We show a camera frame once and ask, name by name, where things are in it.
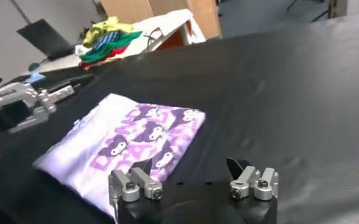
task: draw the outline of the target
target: chair leg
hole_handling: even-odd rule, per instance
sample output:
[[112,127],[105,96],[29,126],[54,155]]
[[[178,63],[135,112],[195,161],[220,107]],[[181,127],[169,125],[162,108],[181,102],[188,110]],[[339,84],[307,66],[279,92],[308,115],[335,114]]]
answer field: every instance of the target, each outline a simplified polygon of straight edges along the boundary
[[286,11],[289,11],[289,9],[297,2],[298,0],[294,0],[286,9]]
[[318,17],[316,17],[315,19],[312,20],[312,22],[316,22],[317,20],[319,20],[320,18],[322,18],[325,14],[327,14],[329,12],[329,10],[327,9],[326,11],[324,11],[323,13],[321,13]]

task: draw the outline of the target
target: green shirt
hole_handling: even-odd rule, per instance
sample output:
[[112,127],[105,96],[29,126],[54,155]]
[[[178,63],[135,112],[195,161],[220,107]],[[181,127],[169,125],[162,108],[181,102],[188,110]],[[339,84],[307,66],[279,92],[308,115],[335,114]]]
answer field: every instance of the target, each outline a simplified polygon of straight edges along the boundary
[[89,63],[99,61],[102,58],[104,58],[106,55],[111,53],[113,49],[128,46],[130,42],[132,42],[133,39],[138,38],[141,35],[141,33],[142,33],[141,31],[134,33],[125,33],[121,36],[121,38],[118,41],[105,43],[101,48],[101,50],[96,52],[89,51],[85,55],[80,56],[80,59],[83,62],[89,62]]

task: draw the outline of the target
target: cable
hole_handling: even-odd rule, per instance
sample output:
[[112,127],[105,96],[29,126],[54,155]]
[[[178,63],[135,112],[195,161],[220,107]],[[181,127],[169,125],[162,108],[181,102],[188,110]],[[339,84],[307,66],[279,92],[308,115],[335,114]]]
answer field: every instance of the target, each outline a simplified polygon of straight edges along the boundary
[[150,43],[149,41],[150,41],[151,39],[156,40],[155,38],[152,37],[152,34],[153,34],[154,32],[156,32],[156,31],[158,31],[158,30],[160,30],[159,27],[155,28],[149,35],[144,35],[145,37],[148,37],[147,53],[149,52],[149,43]]
[[26,14],[22,11],[21,7],[16,3],[15,0],[9,0],[9,1],[11,2],[11,4],[14,5],[15,9],[21,14],[23,20],[25,20],[26,23],[28,24],[32,23],[26,16]]

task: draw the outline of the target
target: cartoon character print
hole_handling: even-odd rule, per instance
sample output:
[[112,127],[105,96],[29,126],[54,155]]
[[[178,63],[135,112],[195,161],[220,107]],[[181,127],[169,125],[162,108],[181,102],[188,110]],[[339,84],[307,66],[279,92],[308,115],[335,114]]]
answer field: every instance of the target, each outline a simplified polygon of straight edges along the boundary
[[129,143],[123,135],[116,135],[108,147],[101,149],[98,155],[113,157],[119,155],[128,145]]
[[169,141],[166,141],[162,150],[152,158],[152,169],[162,169],[171,165],[173,162],[174,152],[172,151]]
[[187,123],[193,121],[195,118],[195,115],[196,115],[195,110],[186,109],[186,108],[173,110],[171,113],[172,113],[172,115],[175,116],[175,121],[168,128],[168,130],[176,128],[180,124],[187,124]]
[[140,107],[139,110],[140,110],[140,114],[133,119],[134,122],[139,121],[142,118],[152,117],[156,115],[158,108],[152,106],[145,106],[145,107]]
[[149,121],[145,125],[145,130],[137,136],[134,142],[154,142],[164,133],[164,128],[156,124],[154,121]]

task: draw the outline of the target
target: black table surface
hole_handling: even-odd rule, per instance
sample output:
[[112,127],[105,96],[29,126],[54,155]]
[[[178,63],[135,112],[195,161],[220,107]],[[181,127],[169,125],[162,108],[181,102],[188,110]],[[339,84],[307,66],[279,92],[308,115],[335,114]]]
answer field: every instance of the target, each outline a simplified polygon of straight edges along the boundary
[[359,16],[163,52],[96,70],[50,121],[0,135],[0,208],[18,223],[111,223],[32,162],[108,93],[206,121],[168,181],[229,179],[225,158],[280,174],[279,223],[359,223]]

